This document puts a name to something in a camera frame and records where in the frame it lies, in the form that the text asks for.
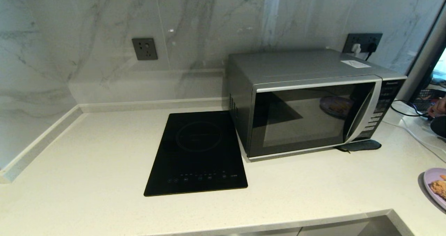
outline microwave control panel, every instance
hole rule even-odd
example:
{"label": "microwave control panel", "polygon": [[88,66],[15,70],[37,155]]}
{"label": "microwave control panel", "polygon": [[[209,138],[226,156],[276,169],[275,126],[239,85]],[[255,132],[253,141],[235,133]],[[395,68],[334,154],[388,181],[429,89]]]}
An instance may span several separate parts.
{"label": "microwave control panel", "polygon": [[378,103],[376,104],[375,111],[368,121],[367,126],[353,141],[370,139],[371,135],[375,132],[384,115],[390,109],[390,105],[396,98],[398,92],[403,86],[404,79],[383,81],[381,85],[381,92],[379,93]]}

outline purple plate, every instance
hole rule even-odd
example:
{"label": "purple plate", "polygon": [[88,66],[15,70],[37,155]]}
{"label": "purple plate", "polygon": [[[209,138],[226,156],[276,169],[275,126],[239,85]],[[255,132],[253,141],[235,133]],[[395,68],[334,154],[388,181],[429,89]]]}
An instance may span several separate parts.
{"label": "purple plate", "polygon": [[424,172],[424,186],[426,187],[427,191],[429,192],[430,196],[436,201],[437,204],[439,204],[443,209],[446,210],[446,200],[441,198],[440,196],[436,195],[432,192],[432,190],[429,187],[429,184],[434,182],[435,180],[443,180],[440,175],[446,175],[446,169],[444,168],[431,168]]}

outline hand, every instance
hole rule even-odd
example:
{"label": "hand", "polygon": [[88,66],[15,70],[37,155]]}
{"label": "hand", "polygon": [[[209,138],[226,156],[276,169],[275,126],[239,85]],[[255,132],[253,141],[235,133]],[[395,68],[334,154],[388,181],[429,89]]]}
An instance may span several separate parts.
{"label": "hand", "polygon": [[446,114],[446,98],[439,99],[433,106],[427,109],[427,114],[433,118]]}

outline microwave window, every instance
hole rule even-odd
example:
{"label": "microwave window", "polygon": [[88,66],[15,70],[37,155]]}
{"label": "microwave window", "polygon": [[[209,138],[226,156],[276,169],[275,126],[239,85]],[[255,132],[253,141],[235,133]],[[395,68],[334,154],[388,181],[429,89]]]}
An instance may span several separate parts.
{"label": "microwave window", "polygon": [[372,88],[348,84],[258,93],[255,147],[284,151],[284,146],[297,150],[343,143],[346,120],[355,115],[352,107],[361,105]]}

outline microwave handle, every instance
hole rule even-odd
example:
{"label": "microwave handle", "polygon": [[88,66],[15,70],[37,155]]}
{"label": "microwave handle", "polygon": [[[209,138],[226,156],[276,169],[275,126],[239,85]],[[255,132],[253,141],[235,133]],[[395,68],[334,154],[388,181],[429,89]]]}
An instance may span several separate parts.
{"label": "microwave handle", "polygon": [[376,81],[373,91],[369,92],[364,103],[361,105],[358,113],[356,114],[352,126],[347,133],[347,140],[345,144],[352,142],[367,126],[373,112],[375,111],[376,104],[378,104],[379,93],[381,92],[381,80]]}

